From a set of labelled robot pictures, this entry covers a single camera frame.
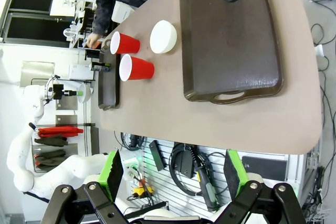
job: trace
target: hand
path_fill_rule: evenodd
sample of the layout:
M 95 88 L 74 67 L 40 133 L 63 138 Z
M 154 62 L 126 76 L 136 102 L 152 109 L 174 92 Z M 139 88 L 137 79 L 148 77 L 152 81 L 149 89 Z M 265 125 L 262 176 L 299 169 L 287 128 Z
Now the hand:
M 96 48 L 98 39 L 101 39 L 102 37 L 103 36 L 100 34 L 91 33 L 88 37 L 88 41 L 86 42 L 86 45 L 89 48 Z

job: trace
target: bowl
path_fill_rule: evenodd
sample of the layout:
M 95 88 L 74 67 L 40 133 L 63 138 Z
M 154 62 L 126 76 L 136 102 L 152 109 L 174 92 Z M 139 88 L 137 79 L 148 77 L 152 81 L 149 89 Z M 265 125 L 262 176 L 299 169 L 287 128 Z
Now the bowl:
M 88 85 L 82 83 L 79 88 L 78 88 L 79 92 L 82 92 L 83 95 L 78 95 L 77 99 L 80 103 L 85 103 L 87 101 L 90 100 L 91 98 L 91 89 Z
M 173 49 L 177 40 L 175 27 L 168 21 L 161 20 L 154 26 L 150 45 L 155 54 L 164 54 Z

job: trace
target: brown tray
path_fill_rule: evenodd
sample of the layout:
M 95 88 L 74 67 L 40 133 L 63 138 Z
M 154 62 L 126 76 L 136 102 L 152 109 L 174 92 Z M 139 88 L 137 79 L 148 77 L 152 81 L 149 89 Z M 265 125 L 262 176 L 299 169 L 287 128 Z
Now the brown tray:
M 180 0 L 180 10 L 189 101 L 229 104 L 281 90 L 281 60 L 267 0 Z

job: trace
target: white machine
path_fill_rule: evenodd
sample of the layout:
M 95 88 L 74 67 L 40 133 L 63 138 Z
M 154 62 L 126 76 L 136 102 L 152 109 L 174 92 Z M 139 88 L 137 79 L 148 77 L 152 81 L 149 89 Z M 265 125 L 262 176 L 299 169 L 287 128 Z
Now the white machine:
M 30 153 L 30 140 L 35 125 L 43 116 L 47 97 L 51 99 L 53 95 L 45 86 L 31 85 L 25 88 L 23 96 L 28 121 L 23 131 L 12 141 L 7 156 L 7 167 L 14 173 L 14 184 L 18 190 L 29 191 L 38 197 L 49 199 L 57 186 L 69 184 L 75 177 L 84 180 L 89 175 L 101 172 L 106 161 L 104 154 L 89 157 L 70 156 L 40 177 L 27 170 L 26 159 Z

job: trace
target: cup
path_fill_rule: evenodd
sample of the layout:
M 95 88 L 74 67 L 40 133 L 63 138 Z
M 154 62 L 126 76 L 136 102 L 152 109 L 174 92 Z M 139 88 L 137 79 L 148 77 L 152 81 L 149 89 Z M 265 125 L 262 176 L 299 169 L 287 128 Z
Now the cup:
M 151 79 L 153 75 L 153 63 L 130 55 L 124 55 L 121 58 L 119 76 L 122 81 Z
M 136 54 L 140 50 L 140 41 L 116 31 L 111 38 L 111 53 Z

